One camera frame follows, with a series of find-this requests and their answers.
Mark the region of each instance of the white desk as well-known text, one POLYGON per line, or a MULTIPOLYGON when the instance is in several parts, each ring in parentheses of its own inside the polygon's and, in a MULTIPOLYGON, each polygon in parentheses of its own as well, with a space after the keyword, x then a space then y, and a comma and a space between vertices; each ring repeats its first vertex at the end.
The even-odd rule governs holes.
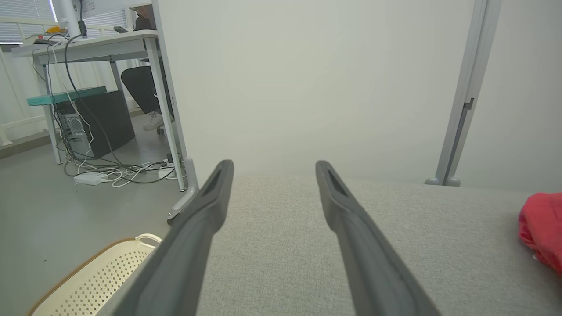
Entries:
MULTIPOLYGON (((197 192, 197 178, 195 175, 195 168, 193 166, 193 161, 187 157, 187 153, 183 152, 183 162, 185 167, 185 172, 187 174, 188 187, 185 186, 184 178, 182 178, 182 168, 178 155, 178 148, 176 145, 175 136, 172 129, 170 111, 168 109, 167 101, 165 99, 165 88, 164 82, 162 80, 162 71, 160 69, 159 54, 160 51, 157 48, 156 41, 158 39, 158 33, 154 30, 142 30, 135 31, 125 34, 112 35, 96 39, 82 40, 76 43, 71 43, 67 50, 67 61, 68 62, 87 62, 87 61, 109 61, 111 64, 111 70, 113 71, 113 76, 115 78, 115 83, 117 88, 121 91, 123 99, 125 95, 123 94, 123 86, 121 85, 121 79, 119 77, 119 72, 117 70, 117 65, 115 62, 117 60, 127 60, 136 58, 147 58, 150 62, 150 67, 152 70, 152 77, 154 78, 154 84, 156 87, 156 94, 158 95, 158 102, 160 104, 160 110, 162 111, 162 117, 164 118, 164 128, 166 130, 166 136, 168 144, 170 146, 170 151, 175 165, 176 175, 178 176, 178 183, 180 191, 188 191, 186 196, 182 199, 184 201, 190 200, 191 197, 197 192)), ((64 57, 65 45, 56 46, 54 48, 57 62, 62 63, 65 60, 64 57)), ((53 54, 53 49, 46 47, 37 49, 31 47, 18 47, 12 50, 14 57, 33 57, 34 65, 36 69, 43 68, 44 77, 47 84, 44 85, 43 79, 37 75, 37 80, 40 82, 39 88, 42 94, 47 95, 49 93, 49 84, 47 76, 46 64, 54 64, 55 58, 53 56, 49 57, 49 54, 53 54)), ((175 101, 172 101, 174 109, 177 113, 177 106, 175 101)), ((55 122, 53 118, 52 105, 45 105, 45 117, 47 119, 47 126, 49 128, 49 136, 51 138, 51 145, 53 146, 53 152, 55 153, 55 162, 61 164, 61 157, 59 150, 56 147, 56 131, 55 122)), ((183 143, 183 135, 181 130, 178 132, 181 143, 183 143)))

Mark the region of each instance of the perforated basket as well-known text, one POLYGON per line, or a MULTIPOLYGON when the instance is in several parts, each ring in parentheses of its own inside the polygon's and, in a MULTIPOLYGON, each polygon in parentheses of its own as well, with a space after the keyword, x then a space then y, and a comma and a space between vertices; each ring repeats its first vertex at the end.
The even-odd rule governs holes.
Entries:
POLYGON ((142 242, 145 238, 162 241, 158 236, 142 234, 112 243, 45 294, 28 316, 96 315, 155 248, 142 242))

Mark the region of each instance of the basket handle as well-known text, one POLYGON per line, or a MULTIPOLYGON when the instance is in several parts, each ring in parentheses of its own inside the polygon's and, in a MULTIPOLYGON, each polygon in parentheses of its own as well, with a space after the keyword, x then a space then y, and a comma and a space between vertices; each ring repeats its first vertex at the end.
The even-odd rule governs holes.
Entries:
POLYGON ((154 249, 154 248, 156 248, 156 247, 155 247, 155 246, 152 246, 152 245, 149 245, 149 244, 147 244, 147 243, 145 243, 145 242, 142 242, 141 240, 142 240, 143 238, 148 238, 148 239, 150 239, 150 240, 154 240, 154 241, 156 241, 157 243, 161 243, 161 242, 162 242, 162 238, 160 238, 160 237, 158 237, 158 236, 156 236, 156 235, 153 235, 153 234, 140 234, 140 235, 138 235, 138 236, 135 237, 135 240, 137 241, 137 243, 138 243, 139 245, 144 246, 144 247, 149 247, 149 248, 152 248, 152 249, 154 249))

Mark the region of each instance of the gray fabric couch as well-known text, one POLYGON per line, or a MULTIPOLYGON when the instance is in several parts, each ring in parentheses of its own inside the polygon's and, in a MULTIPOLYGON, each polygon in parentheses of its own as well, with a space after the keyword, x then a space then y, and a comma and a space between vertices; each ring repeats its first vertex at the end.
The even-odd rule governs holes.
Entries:
MULTIPOLYGON (((530 194, 343 180, 442 315, 562 315, 560 281, 517 236, 530 194)), ((314 177, 235 178, 197 314, 355 315, 314 177)))

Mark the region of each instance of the window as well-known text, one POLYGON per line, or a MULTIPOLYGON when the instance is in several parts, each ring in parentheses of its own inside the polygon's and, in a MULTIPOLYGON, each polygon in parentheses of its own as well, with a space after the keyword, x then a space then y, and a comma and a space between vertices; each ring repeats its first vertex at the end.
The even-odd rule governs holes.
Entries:
MULTIPOLYGON (((78 12, 78 8, 76 4, 74 4, 74 11, 78 12)), ((94 15, 92 17, 88 17, 84 19, 84 23, 86 24, 86 28, 88 29, 88 37, 95 38, 100 37, 101 32, 99 29, 91 29, 88 27, 88 24, 92 25, 103 25, 103 26, 121 26, 123 28, 127 27, 127 13, 125 9, 105 12, 102 14, 94 15)), ((106 30, 106 35, 114 35, 118 34, 113 30, 106 30)))
MULTIPOLYGON (((0 0, 0 19, 2 17, 20 17, 34 20, 54 21, 53 8, 49 0, 0 0)), ((37 24, 21 24, 25 36, 44 33, 37 24)), ((0 43, 21 43, 17 24, 0 22, 0 43)))
MULTIPOLYGON (((122 9, 89 17, 84 19, 84 22, 86 26, 91 24, 111 27, 122 26, 126 28, 126 15, 126 9, 122 9)), ((3 17, 57 21, 52 1, 50 0, 0 0, 0 43, 21 43, 23 41, 17 24, 12 21, 2 21, 3 17)), ((43 27, 39 24, 20 23, 20 25, 26 37, 33 34, 42 34, 50 28, 50 26, 43 27)), ((117 33, 113 30, 105 30, 105 34, 114 35, 117 33)), ((99 29, 88 28, 88 37, 99 36, 101 36, 99 29)))

